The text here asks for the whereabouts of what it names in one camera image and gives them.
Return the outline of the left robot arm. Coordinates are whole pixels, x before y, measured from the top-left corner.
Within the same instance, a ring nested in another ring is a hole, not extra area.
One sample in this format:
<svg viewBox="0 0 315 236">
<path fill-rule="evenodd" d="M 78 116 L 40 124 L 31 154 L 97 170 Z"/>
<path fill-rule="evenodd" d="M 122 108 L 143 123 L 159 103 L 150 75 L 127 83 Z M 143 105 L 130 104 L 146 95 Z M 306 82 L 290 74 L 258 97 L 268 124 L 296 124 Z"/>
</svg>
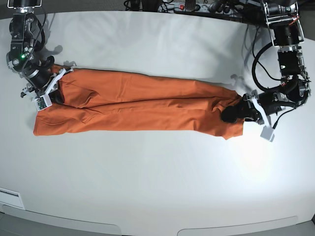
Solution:
<svg viewBox="0 0 315 236">
<path fill-rule="evenodd" d="M 253 54 L 252 78 L 262 91 L 255 90 L 243 95 L 242 100 L 225 108 L 221 119 L 235 123 L 239 119 L 266 124 L 267 118 L 285 108 L 295 110 L 304 105 L 311 95 L 310 79 L 304 64 L 302 48 L 304 34 L 300 24 L 299 5 L 296 0 L 230 0 L 230 7 L 235 14 L 249 24 L 267 28 L 270 43 L 258 53 Z M 256 67 L 259 59 L 270 48 L 277 48 L 281 78 L 280 85 L 267 88 L 257 78 Z"/>
</svg>

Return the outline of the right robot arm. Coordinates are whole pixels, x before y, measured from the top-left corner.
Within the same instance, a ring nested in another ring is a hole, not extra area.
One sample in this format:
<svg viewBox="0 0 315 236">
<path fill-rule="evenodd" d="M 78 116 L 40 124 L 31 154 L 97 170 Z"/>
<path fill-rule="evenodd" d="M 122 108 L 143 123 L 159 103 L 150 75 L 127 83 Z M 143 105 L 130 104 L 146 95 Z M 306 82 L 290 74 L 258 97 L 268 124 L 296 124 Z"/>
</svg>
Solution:
<svg viewBox="0 0 315 236">
<path fill-rule="evenodd" d="M 41 23 L 34 14 L 35 8 L 44 9 L 40 0 L 9 0 L 7 7 L 16 10 L 9 25 L 11 43 L 6 55 L 7 66 L 28 82 L 21 97 L 34 92 L 39 103 L 46 106 L 40 97 L 56 75 L 53 72 L 55 58 L 51 55 L 43 59 L 40 55 L 46 43 L 46 11 L 43 11 L 44 21 Z"/>
</svg>

